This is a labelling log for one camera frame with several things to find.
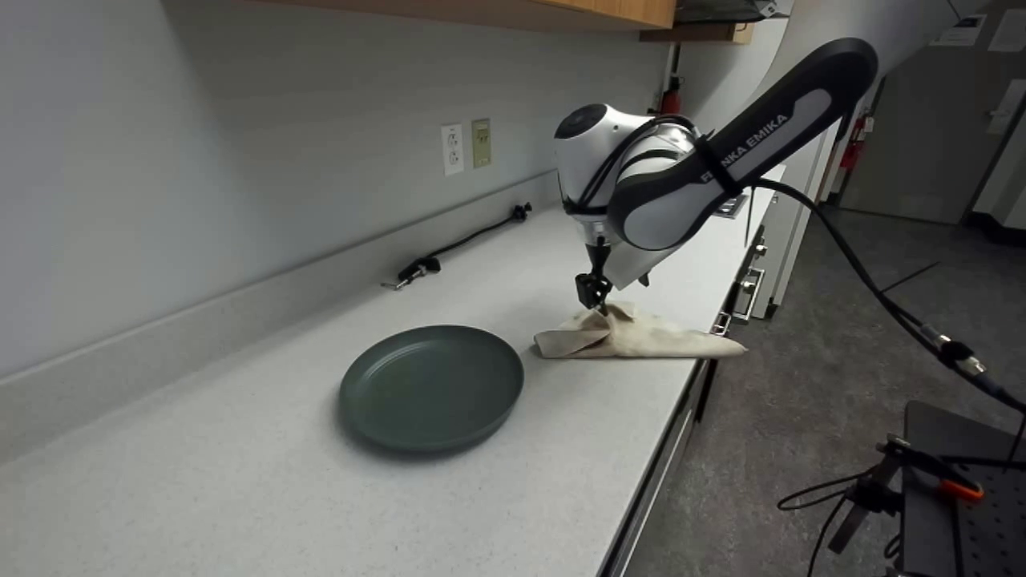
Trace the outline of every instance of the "gray plate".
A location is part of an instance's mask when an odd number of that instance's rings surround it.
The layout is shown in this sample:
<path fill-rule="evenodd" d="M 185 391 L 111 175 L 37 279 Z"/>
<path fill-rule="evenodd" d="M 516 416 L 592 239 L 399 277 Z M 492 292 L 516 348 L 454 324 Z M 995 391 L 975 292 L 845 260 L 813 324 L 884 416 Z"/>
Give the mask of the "gray plate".
<path fill-rule="evenodd" d="M 503 428 L 520 355 L 476 328 L 420 328 L 376 342 L 342 380 L 345 428 L 399 452 L 452 452 Z"/>

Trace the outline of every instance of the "wall outlet cover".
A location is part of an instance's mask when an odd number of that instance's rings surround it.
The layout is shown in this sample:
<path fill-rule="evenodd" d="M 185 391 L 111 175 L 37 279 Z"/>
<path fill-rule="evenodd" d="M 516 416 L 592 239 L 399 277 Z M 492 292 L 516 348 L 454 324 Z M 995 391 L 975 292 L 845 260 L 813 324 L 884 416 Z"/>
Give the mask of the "wall outlet cover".
<path fill-rule="evenodd" d="M 445 175 L 454 175 L 467 168 L 462 125 L 441 125 L 441 171 Z"/>
<path fill-rule="evenodd" d="M 476 171 L 492 168 L 492 119 L 470 123 L 470 154 L 476 154 Z"/>

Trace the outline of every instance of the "white countertop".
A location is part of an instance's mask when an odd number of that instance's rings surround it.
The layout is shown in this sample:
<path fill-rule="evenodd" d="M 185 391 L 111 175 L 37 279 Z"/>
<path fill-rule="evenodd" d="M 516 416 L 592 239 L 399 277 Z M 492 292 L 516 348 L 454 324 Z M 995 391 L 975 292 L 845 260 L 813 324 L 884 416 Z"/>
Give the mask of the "white countertop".
<path fill-rule="evenodd" d="M 753 228 L 771 192 L 758 200 Z M 624 297 L 709 331 L 748 252 L 744 211 L 709 219 Z M 694 361 L 546 361 L 539 331 L 576 310 L 579 228 L 546 211 L 407 292 L 370 292 L 0 469 L 0 575 L 339 577 L 592 575 Z M 485 328 L 525 388 L 486 442 L 394 463 L 336 428 L 336 388 L 373 342 Z"/>

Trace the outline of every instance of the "towel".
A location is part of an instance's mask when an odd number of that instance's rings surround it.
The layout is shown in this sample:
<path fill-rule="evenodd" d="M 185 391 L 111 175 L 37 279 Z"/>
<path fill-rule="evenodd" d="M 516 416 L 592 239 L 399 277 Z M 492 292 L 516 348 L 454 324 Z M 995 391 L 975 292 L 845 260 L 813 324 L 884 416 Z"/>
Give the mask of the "towel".
<path fill-rule="evenodd" d="M 718 335 L 678 331 L 628 304 L 606 304 L 606 315 L 576 315 L 576 328 L 539 335 L 534 352 L 546 359 L 726 359 L 748 351 Z"/>

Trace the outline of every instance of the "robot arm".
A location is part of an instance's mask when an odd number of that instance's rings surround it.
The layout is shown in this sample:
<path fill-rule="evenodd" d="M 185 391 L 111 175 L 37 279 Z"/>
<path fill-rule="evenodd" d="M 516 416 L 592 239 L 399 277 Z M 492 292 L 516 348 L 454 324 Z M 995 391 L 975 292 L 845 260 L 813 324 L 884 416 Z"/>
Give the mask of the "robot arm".
<path fill-rule="evenodd" d="M 849 111 L 872 81 L 875 53 L 858 38 L 838 38 L 713 137 L 687 123 L 612 106 L 572 111 L 554 137 L 564 208 L 583 225 L 592 264 L 576 277 L 579 304 L 595 308 L 612 286 L 645 279 L 726 200 Z"/>

